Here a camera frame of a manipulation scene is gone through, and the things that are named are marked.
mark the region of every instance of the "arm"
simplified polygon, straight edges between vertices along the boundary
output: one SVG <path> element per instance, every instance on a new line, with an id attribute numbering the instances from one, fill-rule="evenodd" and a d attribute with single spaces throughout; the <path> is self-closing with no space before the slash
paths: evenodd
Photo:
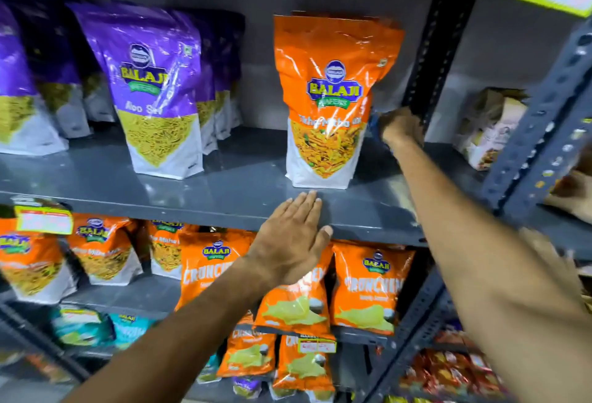
<path id="1" fill-rule="evenodd" d="M 64 403 L 176 403 L 240 318 L 270 289 L 300 280 L 333 230 L 318 230 L 316 192 L 287 200 L 261 226 L 249 253 L 202 294 L 150 329 L 71 392 Z"/>
<path id="2" fill-rule="evenodd" d="M 579 296 L 428 158 L 409 109 L 383 118 L 382 137 L 471 338 L 521 402 L 589 401 L 592 319 Z"/>

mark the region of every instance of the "forearm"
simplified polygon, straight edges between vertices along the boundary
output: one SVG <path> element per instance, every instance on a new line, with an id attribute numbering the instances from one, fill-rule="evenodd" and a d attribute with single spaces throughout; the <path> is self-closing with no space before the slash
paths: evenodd
<path id="1" fill-rule="evenodd" d="M 466 197 L 413 140 L 394 147 L 418 219 L 457 306 L 489 292 L 536 310 L 578 302 L 517 233 Z"/>
<path id="2" fill-rule="evenodd" d="M 64 402 L 181 401 L 208 358 L 267 290 L 249 260 L 240 258 L 192 302 L 115 355 Z"/>

